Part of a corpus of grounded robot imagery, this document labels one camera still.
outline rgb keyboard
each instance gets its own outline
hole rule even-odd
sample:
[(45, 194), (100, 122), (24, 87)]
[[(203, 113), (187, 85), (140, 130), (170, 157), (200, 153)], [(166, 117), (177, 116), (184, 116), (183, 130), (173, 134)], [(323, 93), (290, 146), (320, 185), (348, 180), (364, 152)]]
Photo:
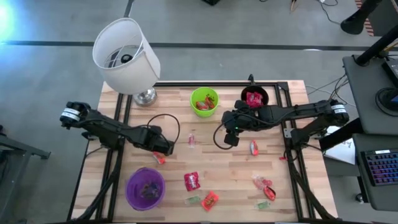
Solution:
[(362, 152), (373, 186), (398, 184), (398, 149)]

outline concrete floor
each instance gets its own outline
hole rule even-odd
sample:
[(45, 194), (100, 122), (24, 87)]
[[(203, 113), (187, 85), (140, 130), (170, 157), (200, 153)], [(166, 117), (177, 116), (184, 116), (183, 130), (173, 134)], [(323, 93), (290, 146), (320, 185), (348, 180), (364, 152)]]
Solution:
[[(7, 1), (12, 19), (8, 40), (94, 41), (110, 22), (123, 16), (127, 0)], [(327, 21), (319, 3), (290, 0), (221, 0), (215, 7), (200, 0), (136, 0), (131, 17), (149, 42), (370, 46), (377, 37), (364, 31), (345, 34)], [(342, 21), (357, 8), (354, 0), (326, 8)], [(80, 130), (60, 127), (59, 116), (70, 100), (97, 107), (102, 86), (91, 47), (0, 45), (0, 116), (7, 134), (26, 144), (52, 151), (51, 158), (33, 158), (24, 177), (14, 217), (29, 223), (62, 222), (72, 201), (87, 142)], [(322, 86), (344, 73), (347, 51), (155, 49), (162, 64), (161, 80), (305, 80)], [(332, 91), (333, 86), (324, 90)], [(348, 86), (340, 96), (354, 103)], [(311, 101), (328, 97), (318, 92)], [(356, 109), (347, 106), (351, 118)], [(349, 221), (396, 223), (398, 213), (359, 205), (355, 178), (330, 177), (340, 218)]]

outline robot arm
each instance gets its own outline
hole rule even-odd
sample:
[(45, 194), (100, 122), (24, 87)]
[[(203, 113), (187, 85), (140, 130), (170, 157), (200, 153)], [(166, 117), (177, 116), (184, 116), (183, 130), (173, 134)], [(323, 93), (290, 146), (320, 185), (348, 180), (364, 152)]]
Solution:
[(349, 121), (343, 104), (336, 100), (323, 100), (285, 108), (277, 105), (250, 108), (245, 102), (238, 100), (234, 107), (236, 110), (224, 112), (222, 118), (227, 132), (224, 142), (231, 146), (238, 145), (238, 135), (243, 131), (262, 131), (278, 126), (284, 121), (318, 117), (306, 127), (291, 131), (294, 147), (302, 147), (311, 135), (329, 126), (343, 126)]
[(122, 136), (134, 147), (161, 152), (166, 156), (173, 154), (174, 142), (164, 138), (161, 127), (153, 125), (130, 127), (91, 109), (87, 103), (68, 102), (60, 121), (67, 129), (72, 127), (87, 130), (99, 137), (101, 144), (108, 148), (116, 148), (118, 139)]

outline wooden table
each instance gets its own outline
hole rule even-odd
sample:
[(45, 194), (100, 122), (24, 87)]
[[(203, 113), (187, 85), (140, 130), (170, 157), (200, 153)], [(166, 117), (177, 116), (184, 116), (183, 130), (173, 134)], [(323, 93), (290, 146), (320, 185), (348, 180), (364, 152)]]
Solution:
[[(288, 81), (293, 104), (308, 103), (303, 81)], [(127, 143), (124, 149), (121, 176), (119, 181), (114, 222), (290, 222), (297, 221), (293, 200), (292, 185), (286, 161), (279, 160), (285, 150), (281, 127), (267, 131), (244, 132), (238, 147), (228, 151), (217, 148), (213, 143), (213, 132), (220, 125), (224, 111), (231, 110), (243, 87), (214, 87), (220, 96), (220, 106), (209, 118), (199, 118), (190, 107), (190, 94), (196, 87), (157, 87), (157, 102), (148, 108), (132, 104), (129, 125), (146, 124), (151, 117), (160, 113), (170, 113), (181, 124), (180, 138), (174, 153), (167, 158), (166, 164), (158, 164), (151, 152), (136, 149)], [(269, 94), (269, 104), (276, 104), (275, 90), (265, 87)], [(98, 110), (113, 117), (118, 94), (106, 84), (99, 100)], [(298, 127), (305, 126), (311, 119), (297, 121)], [(163, 129), (165, 137), (173, 141), (177, 135), (177, 124), (170, 117), (159, 117), (153, 121)], [(195, 135), (194, 149), (188, 147), (188, 135)], [(225, 129), (217, 134), (219, 144), (223, 143)], [(253, 157), (249, 152), (249, 143), (256, 140), (260, 153)], [(92, 142), (88, 151), (99, 146)], [(321, 204), (337, 217), (335, 203), (330, 189), (325, 164), (320, 151), (312, 148), (303, 150), (310, 188)], [(91, 154), (84, 163), (78, 193), (73, 208), (73, 217), (81, 215), (98, 193), (103, 175), (106, 150)], [(141, 167), (157, 169), (166, 182), (166, 193), (161, 204), (152, 210), (138, 212), (133, 210), (124, 196), (127, 180), (135, 170)], [(187, 192), (183, 175), (197, 171), (201, 188)], [(263, 175), (274, 183), (277, 194), (270, 208), (257, 210), (254, 205), (266, 200), (252, 182), (253, 174)], [(210, 212), (200, 204), (185, 205), (188, 197), (204, 197), (210, 190), (220, 196), (220, 200)], [(300, 192), (304, 214), (307, 214), (303, 192)], [(108, 200), (104, 210), (108, 211)]]

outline white lamp shade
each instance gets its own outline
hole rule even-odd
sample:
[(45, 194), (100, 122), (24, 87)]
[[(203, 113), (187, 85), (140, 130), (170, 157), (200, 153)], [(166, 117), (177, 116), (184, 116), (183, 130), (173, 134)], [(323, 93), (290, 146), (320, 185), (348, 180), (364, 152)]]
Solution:
[[(132, 60), (115, 67), (109, 63), (110, 55), (122, 57), (126, 46), (138, 47)], [(106, 83), (123, 94), (137, 94), (151, 88), (160, 78), (160, 62), (138, 23), (130, 18), (112, 22), (99, 33), (94, 43), (93, 59)]]

